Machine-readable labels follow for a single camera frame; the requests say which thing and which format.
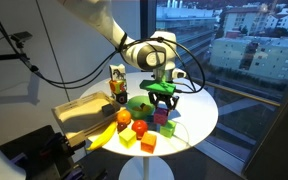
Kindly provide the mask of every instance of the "green cube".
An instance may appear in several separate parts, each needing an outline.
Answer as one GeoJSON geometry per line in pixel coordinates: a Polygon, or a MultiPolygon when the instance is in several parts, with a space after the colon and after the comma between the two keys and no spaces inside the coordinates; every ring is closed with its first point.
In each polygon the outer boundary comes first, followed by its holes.
{"type": "Polygon", "coordinates": [[[176,122],[168,120],[164,126],[160,126],[160,134],[165,137],[171,138],[174,134],[176,122]]]}
{"type": "Polygon", "coordinates": [[[136,132],[130,128],[124,129],[118,135],[120,143],[126,148],[130,148],[136,142],[136,132]]]}

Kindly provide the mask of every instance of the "round white table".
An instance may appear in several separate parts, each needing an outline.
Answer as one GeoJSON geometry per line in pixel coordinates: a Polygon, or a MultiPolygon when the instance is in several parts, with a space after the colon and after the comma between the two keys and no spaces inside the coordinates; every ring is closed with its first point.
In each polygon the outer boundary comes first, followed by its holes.
{"type": "MultiPolygon", "coordinates": [[[[137,95],[148,95],[148,91],[139,88],[142,80],[153,80],[151,72],[138,72],[126,74],[128,99],[137,95]]],[[[109,87],[109,79],[100,81],[94,86],[87,89],[83,96],[103,91],[107,95],[111,95],[109,87]]],[[[186,83],[191,85],[187,79],[175,79],[174,82],[186,83]]],[[[190,91],[183,85],[176,85],[177,89],[190,91]]],[[[204,140],[215,128],[218,118],[218,108],[213,97],[206,91],[202,90],[194,94],[175,93],[179,96],[176,109],[171,111],[168,119],[177,123],[173,137],[167,138],[159,132],[149,131],[149,133],[157,135],[157,144],[153,154],[141,151],[140,141],[137,141],[129,149],[125,148],[119,142],[116,133],[112,139],[103,146],[103,148],[118,154],[134,156],[123,167],[119,179],[127,180],[132,177],[136,179],[174,179],[170,167],[158,156],[170,155],[181,152],[190,147],[197,145],[204,140]]],[[[98,135],[89,137],[90,141],[94,141],[98,135]]]]}

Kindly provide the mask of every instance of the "purple cube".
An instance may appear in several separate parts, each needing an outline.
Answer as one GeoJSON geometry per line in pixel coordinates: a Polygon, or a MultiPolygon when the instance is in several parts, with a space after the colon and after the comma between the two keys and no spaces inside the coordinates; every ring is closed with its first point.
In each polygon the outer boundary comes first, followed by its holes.
{"type": "Polygon", "coordinates": [[[165,125],[168,119],[168,110],[164,108],[157,108],[154,112],[154,123],[165,125]]]}

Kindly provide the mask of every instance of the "banana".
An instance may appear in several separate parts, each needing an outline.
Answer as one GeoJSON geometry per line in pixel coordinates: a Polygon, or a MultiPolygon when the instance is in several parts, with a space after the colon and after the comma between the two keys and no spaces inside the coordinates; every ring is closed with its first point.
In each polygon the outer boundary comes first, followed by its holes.
{"type": "Polygon", "coordinates": [[[87,148],[87,150],[93,151],[104,146],[114,135],[116,127],[116,121],[112,121],[105,129],[105,131],[95,141],[92,142],[92,144],[90,145],[90,147],[87,148]]]}

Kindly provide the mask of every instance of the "orange block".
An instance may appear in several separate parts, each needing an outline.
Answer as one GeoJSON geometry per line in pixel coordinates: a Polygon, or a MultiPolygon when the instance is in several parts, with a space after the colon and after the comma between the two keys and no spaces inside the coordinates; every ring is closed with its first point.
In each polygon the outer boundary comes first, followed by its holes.
{"type": "Polygon", "coordinates": [[[145,132],[141,140],[141,150],[153,154],[156,138],[156,135],[145,132]]]}

